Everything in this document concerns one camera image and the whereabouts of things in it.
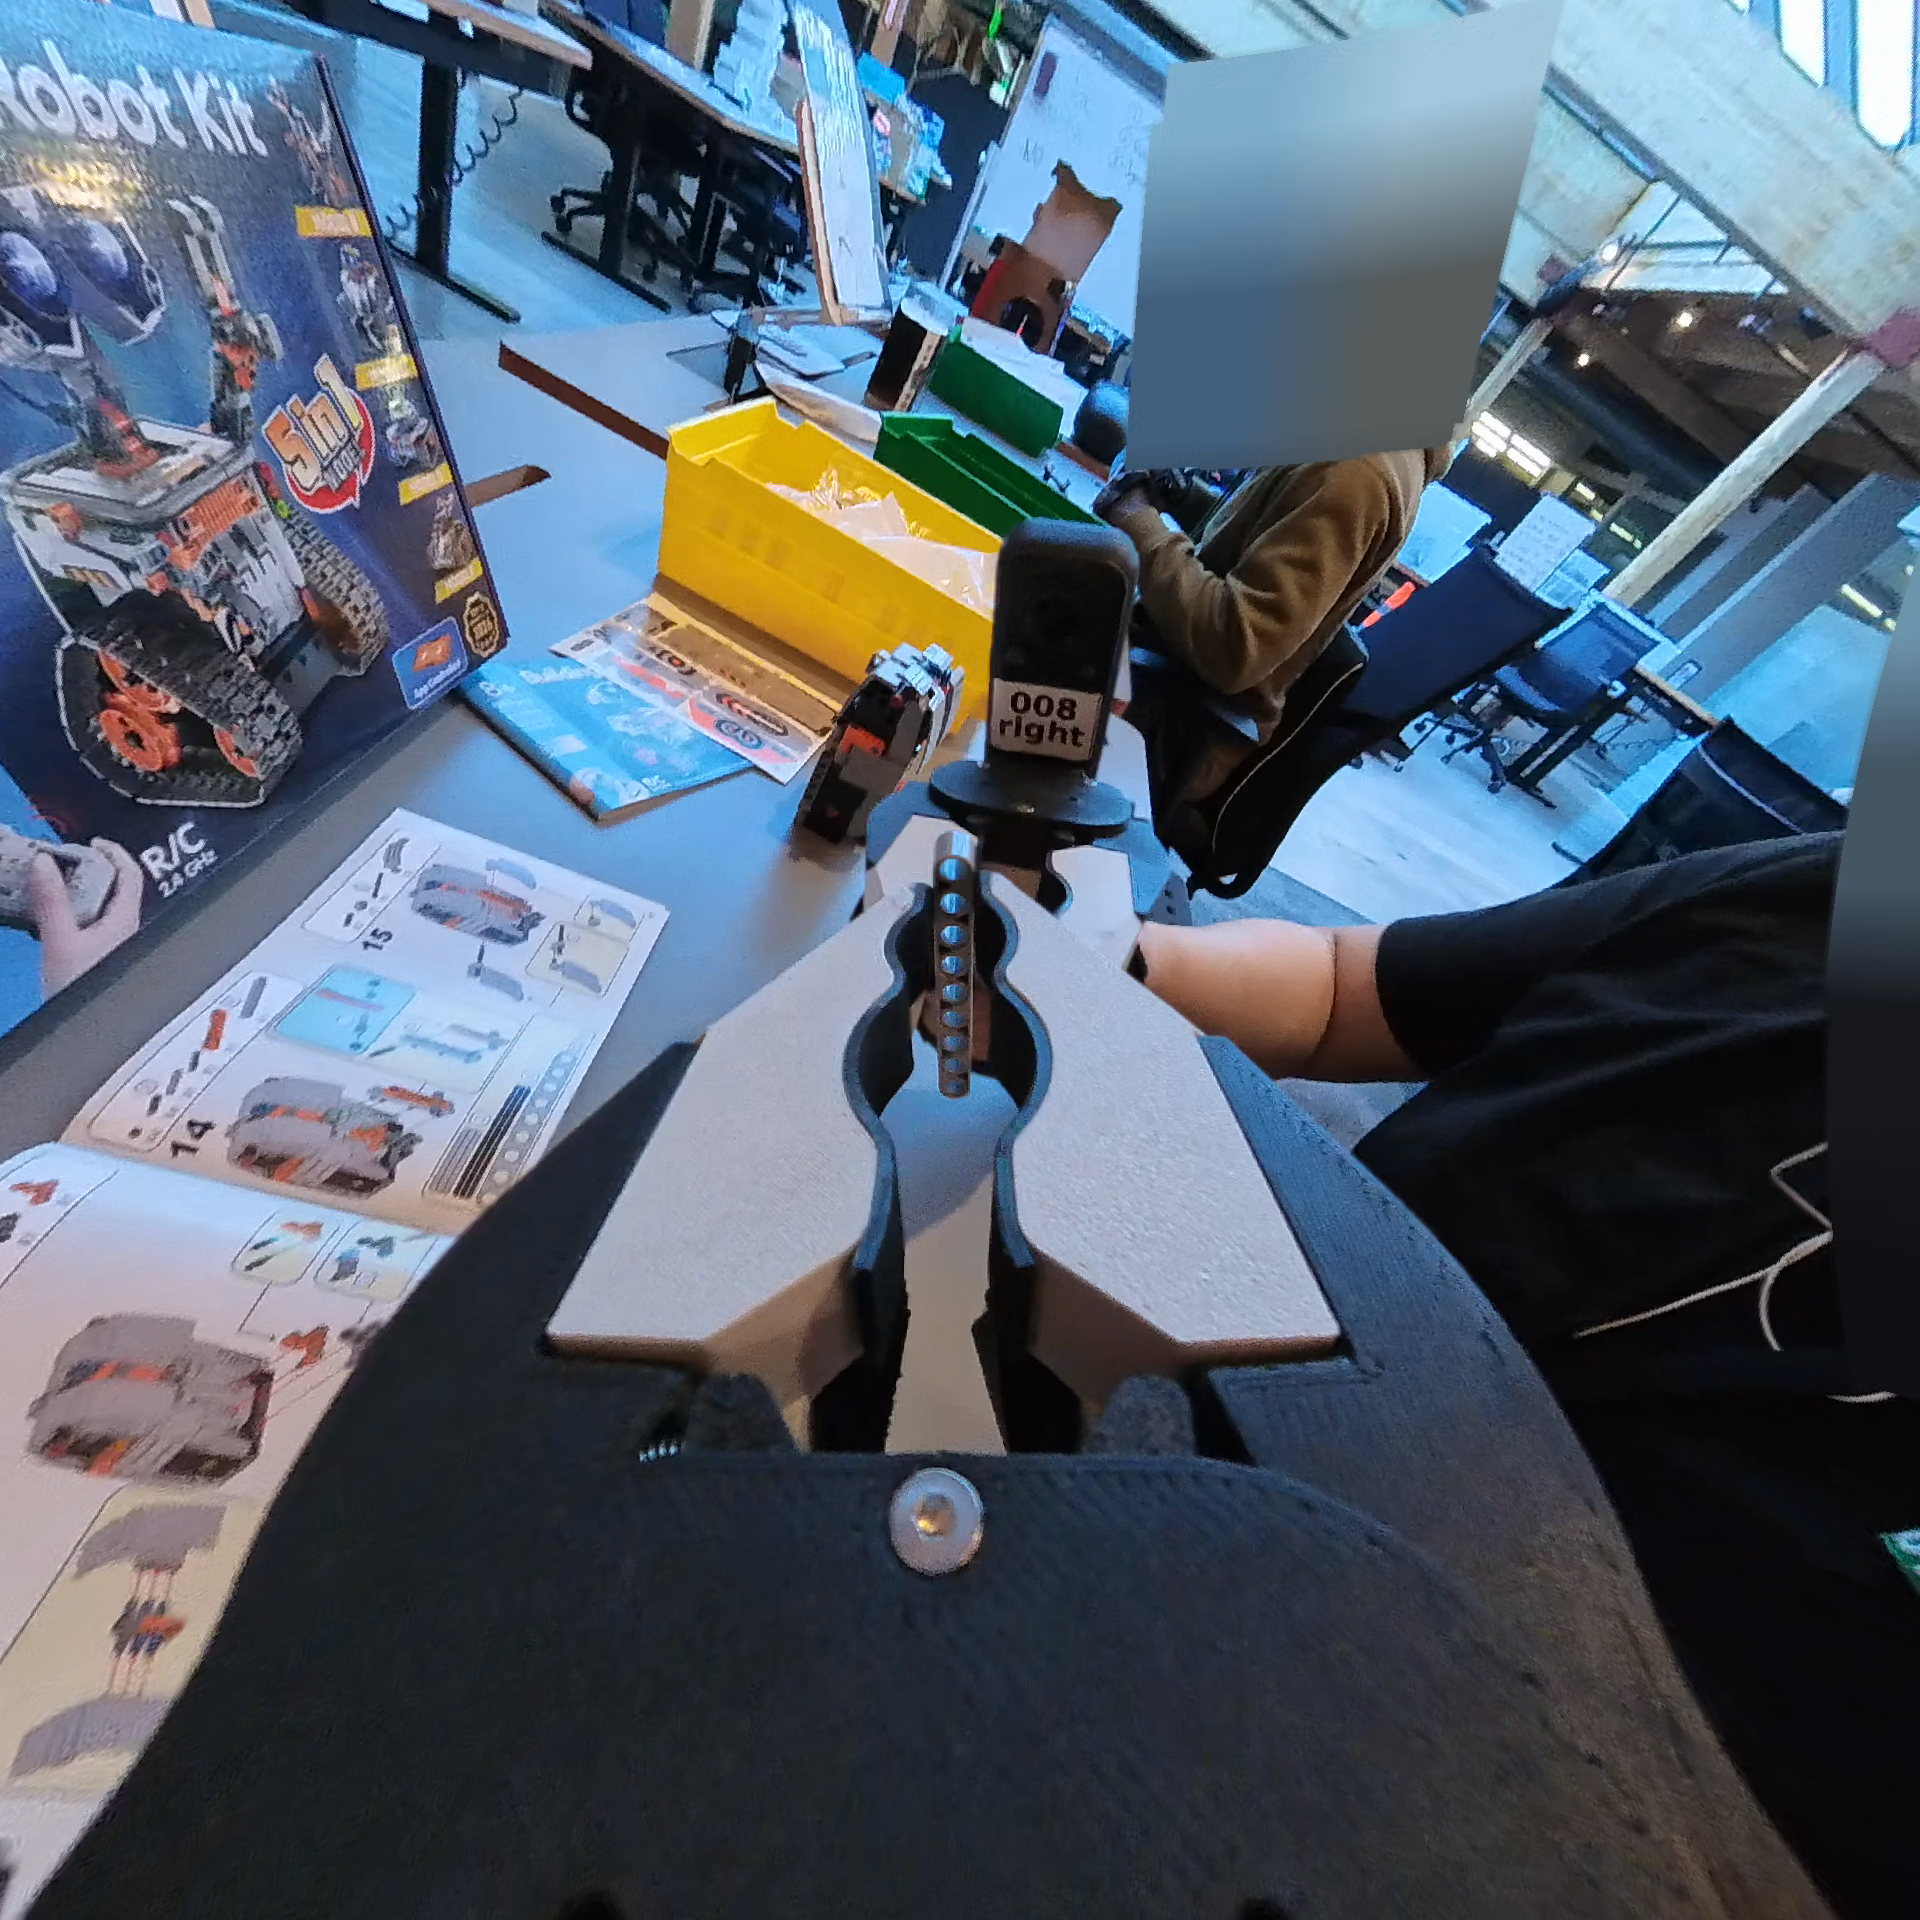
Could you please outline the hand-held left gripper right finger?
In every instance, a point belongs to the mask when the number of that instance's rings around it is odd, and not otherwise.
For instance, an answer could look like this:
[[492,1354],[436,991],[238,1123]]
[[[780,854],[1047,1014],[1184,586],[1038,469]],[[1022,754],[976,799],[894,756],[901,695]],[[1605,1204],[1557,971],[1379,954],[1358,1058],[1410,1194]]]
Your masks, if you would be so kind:
[[1129,1377],[1316,1363],[1340,1325],[1200,1037],[1035,900],[987,888],[996,1142],[976,1343],[1001,1420],[1090,1420]]

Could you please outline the grey perforated beam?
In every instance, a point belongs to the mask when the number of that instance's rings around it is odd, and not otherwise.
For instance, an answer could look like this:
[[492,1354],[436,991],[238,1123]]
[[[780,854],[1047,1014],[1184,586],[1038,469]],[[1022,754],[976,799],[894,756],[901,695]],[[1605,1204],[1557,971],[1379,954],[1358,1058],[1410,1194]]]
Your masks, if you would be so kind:
[[939,1091],[962,1099],[972,1090],[977,840],[969,830],[950,829],[934,850],[923,1032],[934,1046]]

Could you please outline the grey building block robot body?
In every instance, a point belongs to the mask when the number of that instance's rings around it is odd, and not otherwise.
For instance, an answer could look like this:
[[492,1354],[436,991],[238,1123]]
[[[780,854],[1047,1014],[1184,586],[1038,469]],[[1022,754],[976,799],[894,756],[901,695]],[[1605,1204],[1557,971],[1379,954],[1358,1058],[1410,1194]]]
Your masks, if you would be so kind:
[[962,691],[965,669],[939,646],[876,652],[828,731],[795,825],[824,843],[862,839],[876,802],[923,774]]

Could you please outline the yellow plastic bin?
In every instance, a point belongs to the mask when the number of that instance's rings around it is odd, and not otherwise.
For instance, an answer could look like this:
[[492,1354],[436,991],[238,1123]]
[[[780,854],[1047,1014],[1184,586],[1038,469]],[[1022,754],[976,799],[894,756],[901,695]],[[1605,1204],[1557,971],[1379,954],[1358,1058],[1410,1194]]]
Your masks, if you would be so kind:
[[667,430],[659,582],[755,625],[852,680],[898,643],[941,648],[965,670],[965,716],[986,709],[992,620],[871,542],[800,506],[824,477],[894,497],[911,534],[996,559],[997,538],[816,425],[761,397]]

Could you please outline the person's right forearm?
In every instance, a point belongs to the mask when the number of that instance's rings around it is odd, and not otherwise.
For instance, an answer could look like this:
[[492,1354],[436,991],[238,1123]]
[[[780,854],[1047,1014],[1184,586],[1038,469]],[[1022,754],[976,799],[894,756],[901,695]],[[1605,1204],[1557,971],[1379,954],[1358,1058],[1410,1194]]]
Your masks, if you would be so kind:
[[1143,982],[1203,1037],[1238,1046],[1271,1080],[1421,1081],[1382,1011],[1379,924],[1276,919],[1157,924],[1138,935]]

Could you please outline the clear plastic bag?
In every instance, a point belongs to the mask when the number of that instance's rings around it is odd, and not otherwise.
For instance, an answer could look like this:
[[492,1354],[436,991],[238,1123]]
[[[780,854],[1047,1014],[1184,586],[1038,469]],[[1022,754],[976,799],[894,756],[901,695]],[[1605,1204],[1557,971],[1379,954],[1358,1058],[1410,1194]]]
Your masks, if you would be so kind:
[[923,524],[909,519],[896,492],[856,484],[829,464],[807,488],[777,482],[766,488],[828,524],[829,531],[846,534],[883,562],[915,572],[945,592],[982,595],[992,586],[992,553],[934,538]]

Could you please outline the robot sticker sheet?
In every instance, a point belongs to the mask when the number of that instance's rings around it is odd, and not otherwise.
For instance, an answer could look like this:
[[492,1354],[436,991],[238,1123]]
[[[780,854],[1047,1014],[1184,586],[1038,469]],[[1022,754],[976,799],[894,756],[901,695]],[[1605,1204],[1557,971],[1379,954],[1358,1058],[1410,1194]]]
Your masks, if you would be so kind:
[[780,785],[807,769],[847,699],[781,662],[760,629],[713,625],[659,590],[550,652],[675,712]]

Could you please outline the green plastic bin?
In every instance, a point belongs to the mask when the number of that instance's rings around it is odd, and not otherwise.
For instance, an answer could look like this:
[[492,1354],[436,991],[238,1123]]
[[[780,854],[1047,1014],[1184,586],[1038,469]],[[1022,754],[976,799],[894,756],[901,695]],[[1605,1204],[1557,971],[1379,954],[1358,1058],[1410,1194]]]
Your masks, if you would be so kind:
[[1028,519],[1094,524],[1038,468],[1062,422],[1056,398],[950,335],[923,398],[880,416],[876,463],[992,537]]

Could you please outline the dark office chair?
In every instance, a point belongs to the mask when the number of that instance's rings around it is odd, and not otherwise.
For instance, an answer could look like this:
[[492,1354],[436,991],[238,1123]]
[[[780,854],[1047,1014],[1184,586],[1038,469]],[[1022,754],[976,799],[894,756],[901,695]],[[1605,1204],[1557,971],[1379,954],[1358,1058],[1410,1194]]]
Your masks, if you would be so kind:
[[1198,722],[1149,752],[1152,829],[1194,893],[1236,900],[1266,872],[1287,829],[1349,761],[1485,680],[1548,634],[1563,610],[1485,553],[1454,563],[1373,628],[1344,628],[1287,688],[1265,742],[1207,799],[1186,799]]

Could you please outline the brown cardboard cutout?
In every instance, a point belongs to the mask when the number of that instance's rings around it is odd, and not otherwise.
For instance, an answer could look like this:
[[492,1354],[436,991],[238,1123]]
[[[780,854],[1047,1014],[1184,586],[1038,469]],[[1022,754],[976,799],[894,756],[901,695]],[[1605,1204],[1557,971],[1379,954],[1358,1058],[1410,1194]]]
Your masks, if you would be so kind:
[[996,324],[1049,355],[1069,321],[1072,298],[1120,219],[1120,201],[1091,194],[1059,159],[1050,187],[1022,238],[996,242],[968,302],[968,321]]

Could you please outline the open instruction manual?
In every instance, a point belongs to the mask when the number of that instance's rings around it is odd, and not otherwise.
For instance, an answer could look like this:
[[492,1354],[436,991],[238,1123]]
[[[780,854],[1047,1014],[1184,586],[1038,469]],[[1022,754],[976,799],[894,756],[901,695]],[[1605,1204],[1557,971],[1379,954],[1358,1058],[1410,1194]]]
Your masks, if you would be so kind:
[[4,1161],[4,1914],[153,1739],[376,1334],[541,1157],[664,924],[395,810]]

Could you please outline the blue office chair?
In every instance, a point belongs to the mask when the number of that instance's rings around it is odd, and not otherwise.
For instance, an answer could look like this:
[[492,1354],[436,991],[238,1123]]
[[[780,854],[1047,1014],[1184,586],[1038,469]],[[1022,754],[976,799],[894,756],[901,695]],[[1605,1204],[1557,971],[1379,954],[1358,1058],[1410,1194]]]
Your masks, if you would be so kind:
[[1542,782],[1629,699],[1635,666],[1664,646],[1656,625],[1610,597],[1593,600],[1452,699],[1444,731],[1454,745],[1443,761],[1472,752],[1490,793],[1543,799]]

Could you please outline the white standing board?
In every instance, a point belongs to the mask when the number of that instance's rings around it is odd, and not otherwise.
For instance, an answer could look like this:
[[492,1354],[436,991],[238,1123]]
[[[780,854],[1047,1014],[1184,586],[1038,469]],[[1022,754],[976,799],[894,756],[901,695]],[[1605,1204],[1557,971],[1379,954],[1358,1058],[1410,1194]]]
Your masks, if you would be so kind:
[[883,321],[883,260],[871,116],[838,4],[786,2],[800,57],[800,163],[821,302],[835,321]]

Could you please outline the whiteboard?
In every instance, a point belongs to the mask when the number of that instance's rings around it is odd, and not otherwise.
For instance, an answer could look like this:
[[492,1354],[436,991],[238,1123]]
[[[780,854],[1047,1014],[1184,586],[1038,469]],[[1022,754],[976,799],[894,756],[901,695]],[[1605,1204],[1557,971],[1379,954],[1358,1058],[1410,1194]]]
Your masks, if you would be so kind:
[[1118,219],[1094,252],[1076,299],[1132,332],[1143,229],[1143,181],[1152,126],[1162,116],[1160,76],[1113,60],[1067,16],[1049,12],[1025,64],[1005,129],[972,187],[968,230],[1021,242],[1063,163],[1082,187],[1118,201]]

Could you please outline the blue robot kit box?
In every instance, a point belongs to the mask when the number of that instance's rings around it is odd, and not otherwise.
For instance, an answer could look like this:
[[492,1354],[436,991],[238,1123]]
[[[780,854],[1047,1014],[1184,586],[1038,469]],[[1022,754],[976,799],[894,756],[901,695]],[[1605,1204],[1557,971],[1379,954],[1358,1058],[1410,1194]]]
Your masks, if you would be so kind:
[[2,298],[9,1033],[508,629],[318,53],[4,4]]

